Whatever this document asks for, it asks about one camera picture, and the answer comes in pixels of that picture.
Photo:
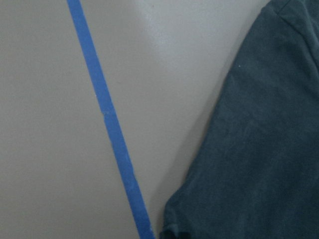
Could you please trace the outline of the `brown paper table cover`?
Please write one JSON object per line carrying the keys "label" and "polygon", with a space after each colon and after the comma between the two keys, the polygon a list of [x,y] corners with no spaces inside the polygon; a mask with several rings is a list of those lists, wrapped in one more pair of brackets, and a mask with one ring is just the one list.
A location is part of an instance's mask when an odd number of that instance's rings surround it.
{"label": "brown paper table cover", "polygon": [[1,1],[1,238],[160,239],[270,1]]}

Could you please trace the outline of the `black printed t-shirt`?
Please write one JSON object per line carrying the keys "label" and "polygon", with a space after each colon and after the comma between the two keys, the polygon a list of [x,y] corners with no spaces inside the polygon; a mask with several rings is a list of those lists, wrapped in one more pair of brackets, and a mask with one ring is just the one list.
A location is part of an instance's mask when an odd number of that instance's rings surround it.
{"label": "black printed t-shirt", "polygon": [[272,0],[247,33],[162,239],[319,236],[319,3]]}

